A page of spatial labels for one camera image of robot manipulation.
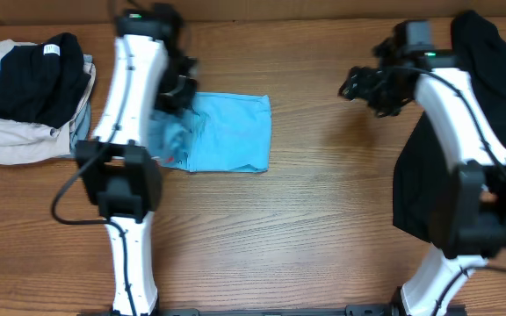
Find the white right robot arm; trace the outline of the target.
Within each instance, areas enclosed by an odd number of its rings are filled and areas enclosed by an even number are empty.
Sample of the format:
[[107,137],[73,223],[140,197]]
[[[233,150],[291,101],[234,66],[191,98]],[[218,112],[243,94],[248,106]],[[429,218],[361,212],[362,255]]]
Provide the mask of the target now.
[[506,148],[477,103],[470,75],[448,52],[422,51],[378,68],[351,68],[337,94],[365,100],[378,117],[394,116],[410,102],[423,107],[449,180],[430,208],[430,250],[390,310],[464,314],[450,302],[475,272],[506,274],[489,262],[506,248]]

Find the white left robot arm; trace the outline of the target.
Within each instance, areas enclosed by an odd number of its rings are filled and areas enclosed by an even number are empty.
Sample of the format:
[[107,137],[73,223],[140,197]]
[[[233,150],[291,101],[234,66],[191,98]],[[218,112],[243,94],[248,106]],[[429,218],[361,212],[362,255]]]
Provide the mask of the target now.
[[151,230],[161,200],[158,155],[149,152],[149,126],[164,116],[159,151],[172,160],[181,144],[177,123],[192,107],[197,60],[179,46],[184,20],[172,4],[127,9],[114,19],[115,63],[105,110],[75,159],[95,224],[112,247],[115,294],[111,315],[157,315]]

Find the light blue t-shirt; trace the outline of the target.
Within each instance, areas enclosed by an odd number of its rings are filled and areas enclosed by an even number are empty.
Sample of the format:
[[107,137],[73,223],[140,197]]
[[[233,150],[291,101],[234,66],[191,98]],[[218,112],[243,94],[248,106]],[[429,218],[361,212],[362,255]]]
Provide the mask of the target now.
[[189,110],[155,110],[148,151],[167,168],[188,172],[262,173],[269,168],[268,96],[200,92]]

